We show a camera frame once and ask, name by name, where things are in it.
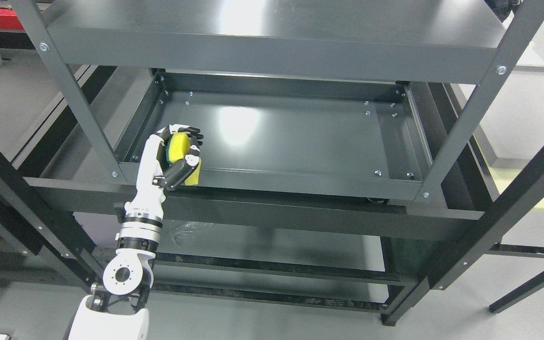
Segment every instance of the yellow sponge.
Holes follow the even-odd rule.
[[[190,138],[188,138],[188,133],[176,133],[171,137],[171,140],[168,143],[167,148],[167,161],[169,163],[175,163],[184,158],[190,149]],[[201,173],[201,161],[195,170],[195,172],[190,175],[184,181],[184,185],[198,185],[198,177]]]

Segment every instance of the shelf tray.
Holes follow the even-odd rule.
[[[182,123],[205,135],[205,187],[412,199],[429,156],[405,90],[400,84],[159,73],[115,153],[123,172],[135,178],[148,136]]]

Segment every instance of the robotic arm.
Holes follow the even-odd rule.
[[[177,133],[186,133],[190,146],[183,159],[164,169],[159,158],[166,142],[170,144]],[[146,338],[149,312],[145,304],[154,282],[153,260],[161,239],[164,190],[175,190],[198,168],[203,138],[199,133],[195,127],[175,124],[160,129],[146,141],[136,180],[136,197],[115,207],[122,223],[116,237],[117,255],[104,269],[103,283],[95,282],[91,295],[79,304],[69,340]],[[135,314],[108,311],[113,296],[133,300],[131,307]]]

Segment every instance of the metal shelf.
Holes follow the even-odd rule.
[[[355,126],[357,133],[367,132],[369,144],[363,143],[364,139],[350,144],[349,138],[353,134],[346,131],[332,136],[332,141],[322,139],[320,146],[323,148],[342,143],[348,146],[348,157],[341,153],[345,153],[345,149],[339,148],[339,153],[334,153],[339,156],[328,159],[331,165],[320,169],[322,175],[335,177],[336,181],[330,183],[333,190],[339,188],[335,192],[330,192],[326,180],[318,180],[324,191],[312,190],[312,187],[308,190],[287,189],[291,182],[286,178],[279,180],[279,177],[267,184],[260,177],[254,181],[259,185],[255,187],[257,190],[253,190],[252,183],[241,187],[241,182],[248,181],[239,177],[250,172],[258,176],[266,171],[266,176],[270,176],[270,172],[277,172],[275,176],[292,172],[293,181],[299,178],[295,174],[301,172],[307,174],[301,176],[306,182],[304,179],[322,168],[322,163],[317,162],[323,162],[325,157],[317,149],[320,153],[316,153],[316,157],[307,155],[312,159],[308,159],[302,168],[290,169],[300,163],[273,162],[280,160],[278,152],[283,148],[266,149],[275,152],[274,157],[266,159],[265,155],[257,155],[245,145],[235,150],[231,157],[246,151],[251,159],[256,157],[264,163],[272,161],[272,164],[265,163],[266,166],[258,168],[257,164],[248,163],[250,158],[246,157],[239,160],[242,161],[238,162],[239,169],[232,172],[228,171],[231,166],[224,163],[227,160],[223,157],[204,157],[205,171],[209,166],[218,167],[223,170],[220,173],[231,173],[236,177],[224,183],[210,172],[203,181],[214,180],[216,183],[172,192],[163,208],[168,219],[385,238],[382,246],[389,272],[417,277],[416,284],[400,290],[389,285],[387,303],[373,305],[383,314],[384,325],[395,325],[430,289],[445,289],[452,284],[544,197],[544,148],[511,187],[492,203],[484,187],[483,170],[480,169],[483,164],[479,163],[475,145],[469,144],[484,113],[542,23],[544,0],[523,2],[507,31],[501,28],[482,0],[433,0],[421,4],[409,0],[302,0],[287,4],[286,8],[278,2],[267,1],[252,1],[246,7],[233,8],[236,2],[230,0],[195,0],[181,2],[181,6],[179,0],[137,4],[111,0],[58,0],[43,15],[30,0],[10,2],[93,147],[95,153],[91,163],[97,163],[100,169],[103,166],[107,171],[98,174],[106,176],[107,180],[93,180],[97,184],[77,181],[77,176],[64,177],[73,180],[60,177],[27,179],[49,206],[61,211],[112,213],[112,202],[130,200],[135,194],[130,183],[136,163],[129,160],[139,151],[140,139],[153,128],[159,128],[149,124],[167,124],[171,123],[169,120],[182,119],[202,125],[212,131],[205,135],[210,138],[205,140],[210,145],[207,148],[220,152],[224,149],[223,136],[218,133],[220,127],[210,118],[219,119],[224,106],[250,108],[266,119],[274,117],[268,124],[270,129],[263,131],[261,139],[257,139],[259,145],[274,142],[274,132],[283,131],[283,121],[289,126],[284,128],[289,138],[305,131],[306,136],[300,139],[303,143],[308,139],[320,141],[321,136],[345,119],[350,127]],[[243,13],[244,17],[237,17],[238,13]],[[249,26],[249,18],[254,19],[253,26]],[[68,64],[71,63],[167,68],[173,76],[163,80],[159,73],[158,78],[149,81],[149,90],[117,144],[114,140],[117,135],[107,137],[93,115],[93,108],[69,72]],[[192,74],[189,77],[209,77],[204,82],[206,86],[167,83],[177,81],[181,74],[187,73]],[[251,91],[259,89],[261,92],[245,93],[240,86],[216,85],[211,81],[211,77],[227,77],[229,73],[242,76],[235,77],[238,82],[282,84],[248,85],[245,87]],[[400,80],[469,83],[477,84],[477,87],[460,110],[450,93],[439,93],[434,90],[437,86],[428,84],[420,86],[420,91],[417,91],[416,82],[407,85],[411,93],[405,95],[408,101],[403,100],[402,86],[406,83]],[[302,82],[307,85],[288,85]],[[341,90],[343,86],[347,86],[347,91]],[[363,92],[363,88],[372,92]],[[196,94],[192,101],[189,91]],[[400,96],[398,100],[391,97],[396,95]],[[366,116],[366,110],[360,106],[367,99],[373,108],[370,116]],[[391,106],[387,104],[392,102],[397,104],[393,108],[404,114],[405,121],[391,115],[393,110],[389,110]],[[315,114],[319,119],[309,122],[308,118]],[[421,125],[417,124],[417,117],[421,119]],[[433,149],[431,166],[425,164],[428,144]],[[313,152],[308,145],[305,149]],[[349,163],[358,154],[363,154],[362,160],[358,160],[362,162]],[[298,150],[290,149],[289,157],[298,156]],[[375,168],[385,165],[382,174],[389,178],[367,180],[375,185],[388,185],[366,187],[356,182],[346,185],[337,177],[338,168],[334,162],[338,161],[352,164],[356,177],[372,175]],[[407,163],[419,167],[420,174],[413,171],[415,180],[397,177],[404,172]],[[92,172],[80,176],[97,178]],[[405,190],[401,183],[414,186],[414,189]],[[414,202],[374,204],[353,197],[358,195],[408,196]],[[449,209],[444,209],[444,201]],[[177,287],[169,289],[197,295],[214,293],[198,289],[188,292]],[[263,300],[278,303],[276,298],[267,296]]]
[[[505,33],[481,0],[57,0],[44,17],[67,64],[462,84]]]
[[[136,178],[152,131],[183,122],[206,136],[201,186],[413,200],[431,156],[409,99],[398,84],[158,73],[115,154]]]

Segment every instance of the black metal frame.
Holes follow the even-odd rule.
[[[501,243],[497,243],[488,251],[488,254],[544,258],[544,247],[501,245]],[[492,303],[488,306],[488,310],[494,314],[503,312],[542,288],[544,288],[544,271]]]
[[[470,148],[466,148],[464,150],[465,157],[474,157],[474,149],[474,144]],[[469,176],[464,176],[462,170],[457,169],[455,171],[460,172],[463,180],[469,178]],[[477,173],[476,181],[482,180],[482,171],[478,170]],[[67,269],[60,267],[60,265],[53,265],[53,267],[58,271],[59,275],[63,275],[65,278],[74,276],[75,279],[67,280],[70,283],[75,282],[75,284],[78,284],[78,282],[82,282],[82,286],[85,286],[83,278],[85,272],[78,274],[76,272],[77,268],[84,271],[91,269],[92,272],[86,276],[88,279],[93,275],[93,267],[96,267],[93,265],[96,261],[91,255],[93,248],[90,248],[89,237],[86,239],[86,235],[80,236],[82,235],[80,226],[71,221],[70,218],[62,219],[65,223],[63,228],[60,227],[58,222],[52,223],[52,220],[48,219],[54,214],[51,209],[112,214],[114,213],[112,203],[130,200],[133,195],[134,188],[127,185],[103,184],[84,187],[72,181],[43,178],[24,179],[0,154],[0,207],[7,204],[11,206],[0,209],[0,212],[5,212],[7,216],[0,217],[0,224],[8,225],[9,222],[5,222],[4,218],[13,215],[16,215],[17,219],[30,222],[32,228],[28,223],[17,223],[15,226],[24,226],[24,230],[32,230],[33,233],[39,232],[37,233],[39,244],[29,248],[30,245],[26,244],[26,240],[22,243],[21,236],[14,234],[13,230],[7,230],[7,232],[1,232],[0,234],[5,239],[9,239],[11,244],[15,244],[16,249],[23,247],[23,249],[30,249],[32,254],[39,254],[39,256],[48,258],[52,263],[56,262],[55,259],[62,262]],[[467,197],[469,202],[472,202],[472,196],[473,194],[470,194]],[[512,224],[543,196],[544,148],[516,178],[514,184],[484,213],[482,218],[479,218],[480,213],[477,211],[444,209],[435,212],[430,210],[415,212],[411,208],[404,206],[372,204],[363,198],[237,191],[203,187],[186,188],[173,192],[169,196],[164,205],[166,216],[168,216],[168,213],[170,218],[180,220],[316,230],[342,234],[379,235],[382,236],[382,248],[387,271],[359,271],[345,268],[178,254],[159,254],[159,265],[181,265],[322,280],[374,282],[387,284],[389,298],[384,303],[370,303],[367,301],[326,299],[324,297],[299,297],[242,290],[179,286],[164,282],[157,282],[154,289],[185,295],[376,312],[382,314],[384,325],[395,325],[400,317],[430,289],[447,288],[481,254],[513,253],[514,246],[495,245],[496,240],[507,232]],[[509,217],[508,221],[503,221],[505,216]],[[48,228],[50,232],[44,234],[43,230],[38,228],[39,226]],[[75,237],[65,238],[69,230],[75,230]],[[64,252],[65,249],[73,249],[69,245],[77,245],[78,239],[82,238],[84,239],[83,242],[87,242],[88,245],[79,250],[75,248],[74,252],[71,250],[73,256],[78,260],[54,255],[60,250]],[[396,256],[392,249],[396,245],[400,246],[404,238],[415,242],[431,242],[439,245],[430,248],[432,251],[427,256],[427,261],[416,272],[406,272],[401,269],[401,259]],[[544,250],[535,249],[535,252],[540,253],[538,257],[544,256]]]
[[[114,214],[114,203],[131,200],[135,189],[125,183],[119,162],[102,129],[91,115],[87,99],[78,91],[74,78],[68,74],[39,10],[28,1],[17,0],[15,4],[19,7],[17,13],[28,19],[30,25],[26,27],[33,30],[35,44],[43,43],[42,52],[39,53],[58,80],[67,101],[77,110],[74,112],[76,120],[101,155],[106,168],[115,174],[118,172],[119,177],[115,177],[115,183],[118,184],[101,185],[22,178],[0,154],[0,224],[4,226],[0,229],[0,237],[21,253],[26,251],[26,255],[30,252],[43,256],[58,275],[67,278],[66,282],[85,287],[85,280],[91,280],[102,268],[93,256],[93,241],[65,212]],[[485,80],[478,86],[475,99],[468,104],[467,114],[463,114],[455,104],[454,94],[448,86],[410,84],[417,108],[425,111],[421,120],[432,156],[442,163],[428,185],[436,183],[437,179],[448,173],[442,183],[448,209],[373,204],[365,198],[206,187],[183,188],[173,192],[163,205],[166,218],[175,220],[380,236],[386,272],[179,254],[159,254],[158,263],[321,280],[381,283],[388,286],[387,301],[371,303],[180,286],[165,282],[156,282],[153,289],[202,297],[376,312],[382,314],[384,325],[395,325],[430,289],[447,288],[483,254],[517,253],[519,256],[543,257],[543,249],[529,249],[540,252],[531,254],[522,252],[520,246],[496,245],[496,241],[544,197],[544,147],[494,203],[496,193],[488,189],[484,162],[479,157],[475,140],[471,139],[462,151],[459,150],[460,141],[465,141],[462,136],[470,136],[468,130],[475,127],[477,118],[481,118],[505,81],[497,67],[502,65],[509,73],[510,66],[515,64],[519,55],[514,51],[525,47],[524,41],[534,34],[535,26],[542,21],[544,2],[531,1],[525,7],[529,20],[525,16],[518,18],[516,26],[521,26],[523,30],[513,28],[508,31],[510,37],[504,39],[507,41],[505,44],[501,43],[496,63],[493,62],[484,76]],[[463,123],[465,116],[469,117],[468,122]],[[451,166],[453,153],[456,155],[459,152],[460,157],[456,163],[445,171]],[[36,172],[39,171],[31,171],[30,175],[37,176]],[[428,195],[422,195],[417,200],[427,201],[429,192],[425,194]],[[18,228],[26,231],[26,234],[19,233]],[[415,256],[404,256],[404,251],[409,249],[416,252]],[[27,275],[25,273],[16,277],[26,280]],[[531,281],[497,303],[495,311],[510,306],[544,285],[544,273]]]

